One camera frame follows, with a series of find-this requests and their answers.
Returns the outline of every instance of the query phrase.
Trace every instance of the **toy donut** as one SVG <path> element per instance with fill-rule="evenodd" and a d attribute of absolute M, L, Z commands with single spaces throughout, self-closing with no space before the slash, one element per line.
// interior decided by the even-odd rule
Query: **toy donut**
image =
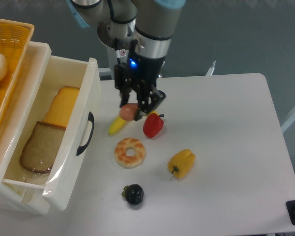
<path fill-rule="evenodd" d="M 133 156 L 127 155 L 127 150 L 135 151 Z M 134 168 L 139 166 L 146 156 L 146 149 L 138 139 L 124 138 L 115 148 L 115 159 L 124 168 Z"/>

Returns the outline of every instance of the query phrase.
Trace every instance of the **black handle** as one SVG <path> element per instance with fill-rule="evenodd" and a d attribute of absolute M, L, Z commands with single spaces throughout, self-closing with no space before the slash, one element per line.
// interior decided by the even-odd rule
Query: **black handle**
<path fill-rule="evenodd" d="M 77 156 L 82 154 L 85 151 L 85 149 L 87 149 L 87 147 L 89 146 L 90 140 L 92 139 L 93 132 L 94 132 L 94 116 L 93 116 L 92 112 L 88 113 L 88 121 L 90 121 L 92 123 L 92 130 L 90 131 L 87 143 L 83 146 L 78 147 Z"/>

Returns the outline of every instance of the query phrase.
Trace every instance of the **white drawer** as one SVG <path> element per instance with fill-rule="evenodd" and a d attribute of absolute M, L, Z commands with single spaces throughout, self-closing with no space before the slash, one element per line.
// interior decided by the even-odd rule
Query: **white drawer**
<path fill-rule="evenodd" d="M 29 43 L 18 82 L 0 125 L 0 184 L 37 95 L 50 54 L 48 44 Z"/>
<path fill-rule="evenodd" d="M 42 121 L 59 89 L 80 88 L 74 109 L 49 175 L 35 176 L 21 168 L 19 158 L 37 121 Z M 100 81 L 97 61 L 77 61 L 51 56 L 19 139 L 5 169 L 0 170 L 2 183 L 20 196 L 24 208 L 39 209 L 46 200 L 60 210 L 68 204 L 84 155 L 94 129 L 94 116 L 99 105 Z"/>

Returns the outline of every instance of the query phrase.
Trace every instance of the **yellow bell pepper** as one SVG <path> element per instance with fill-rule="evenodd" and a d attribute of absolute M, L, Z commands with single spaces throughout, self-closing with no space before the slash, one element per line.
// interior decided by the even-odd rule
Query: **yellow bell pepper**
<path fill-rule="evenodd" d="M 183 178 L 190 171 L 196 156 L 189 149 L 176 153 L 168 162 L 168 170 L 176 177 Z"/>
<path fill-rule="evenodd" d="M 150 113 L 148 113 L 148 114 L 147 114 L 147 117 L 148 117 L 149 115 L 153 114 L 153 113 L 155 113 L 155 114 L 157 114 L 157 115 L 159 116 L 159 114 L 157 113 L 157 111 L 154 110 L 154 111 L 151 111 Z"/>
<path fill-rule="evenodd" d="M 109 130 L 108 130 L 108 134 L 109 135 L 114 135 L 116 134 L 118 131 L 120 131 L 126 124 L 128 123 L 128 121 L 122 119 L 120 116 L 117 116 L 116 119 L 113 121 L 113 123 L 110 125 Z"/>

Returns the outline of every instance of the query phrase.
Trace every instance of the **yellow basket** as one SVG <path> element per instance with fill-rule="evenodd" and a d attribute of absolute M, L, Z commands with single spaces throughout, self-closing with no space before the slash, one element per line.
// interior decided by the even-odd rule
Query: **yellow basket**
<path fill-rule="evenodd" d="M 5 56 L 8 65 L 7 74 L 0 81 L 0 123 L 33 31 L 34 26 L 31 24 L 0 19 L 0 53 Z"/>

